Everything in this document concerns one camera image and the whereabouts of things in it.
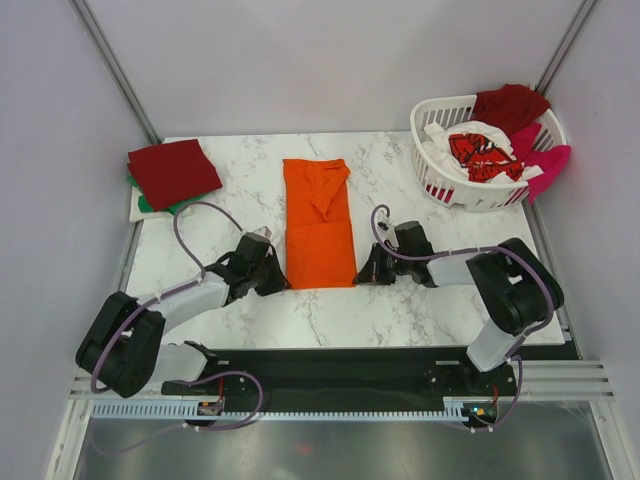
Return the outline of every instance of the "plastic basket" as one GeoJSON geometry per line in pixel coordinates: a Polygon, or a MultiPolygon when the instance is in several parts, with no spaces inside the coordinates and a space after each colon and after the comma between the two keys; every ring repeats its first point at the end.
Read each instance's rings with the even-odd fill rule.
{"type": "MultiPolygon", "coordinates": [[[[422,190],[431,200],[445,207],[461,204],[469,211],[486,212],[524,200],[529,194],[529,184],[522,181],[492,185],[456,178],[438,167],[422,146],[427,139],[425,125],[438,122],[446,129],[469,121],[475,103],[476,95],[463,95],[432,98],[416,105],[411,112],[411,133],[415,143],[411,160],[422,190]]],[[[556,145],[566,145],[562,127],[551,109],[537,121],[542,124],[542,129],[534,143],[534,150],[545,152],[556,145]]]]}

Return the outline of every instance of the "gray wall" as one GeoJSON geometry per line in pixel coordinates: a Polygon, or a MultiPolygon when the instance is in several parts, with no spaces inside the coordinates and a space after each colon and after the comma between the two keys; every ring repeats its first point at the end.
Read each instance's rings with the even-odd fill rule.
{"type": "Polygon", "coordinates": [[[161,136],[408,130],[535,83],[579,0],[89,0],[161,136]]]}
{"type": "Polygon", "coordinates": [[[42,478],[144,137],[66,0],[0,6],[0,478],[42,478]]]}
{"type": "Polygon", "coordinates": [[[576,336],[640,453],[640,3],[602,2],[552,86],[573,156],[539,207],[576,336]]]}

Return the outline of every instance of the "clothing pile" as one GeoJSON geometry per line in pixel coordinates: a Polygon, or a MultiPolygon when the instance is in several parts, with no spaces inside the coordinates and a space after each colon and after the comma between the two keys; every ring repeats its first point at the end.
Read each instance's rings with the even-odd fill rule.
{"type": "Polygon", "coordinates": [[[142,194],[141,213],[175,214],[186,202],[222,188],[218,172],[197,140],[152,145],[129,152],[129,181],[142,194]]]}
{"type": "Polygon", "coordinates": [[[523,85],[480,92],[472,121],[447,130],[438,123],[426,125],[429,138],[422,145],[440,168],[456,178],[489,184],[526,180],[533,203],[564,169],[571,153],[566,145],[546,152],[533,150],[542,129],[535,120],[549,106],[544,97],[523,85]]]}

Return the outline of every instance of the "orange cloth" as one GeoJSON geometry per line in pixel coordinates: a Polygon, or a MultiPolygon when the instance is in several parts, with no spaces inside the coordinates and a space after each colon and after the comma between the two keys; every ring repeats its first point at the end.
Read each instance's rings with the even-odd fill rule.
{"type": "Polygon", "coordinates": [[[353,287],[356,259],[344,160],[284,160],[287,279],[294,289],[353,287]]]}

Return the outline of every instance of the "marble table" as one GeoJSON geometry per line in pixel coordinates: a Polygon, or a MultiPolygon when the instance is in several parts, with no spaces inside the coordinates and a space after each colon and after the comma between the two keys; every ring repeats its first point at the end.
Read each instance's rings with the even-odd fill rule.
{"type": "MultiPolygon", "coordinates": [[[[513,236],[535,251],[521,205],[468,213],[430,201],[411,168],[408,132],[201,137],[198,141],[224,183],[205,200],[231,212],[245,230],[268,226],[283,270],[283,158],[345,159],[351,169],[348,189],[358,268],[371,249],[369,215],[379,203],[391,207],[396,224],[419,220],[436,251],[495,245],[513,236]]],[[[235,249],[239,239],[229,221],[202,206],[180,219],[179,228],[205,265],[235,249]]],[[[146,220],[127,293],[158,292],[196,273],[174,238],[171,220],[146,220]]],[[[286,291],[266,298],[251,292],[174,329],[164,342],[195,340],[209,348],[452,346],[473,341],[487,319],[475,287],[426,289],[409,277],[399,277],[389,287],[286,291]]],[[[563,342],[557,318],[527,341],[563,342]]]]}

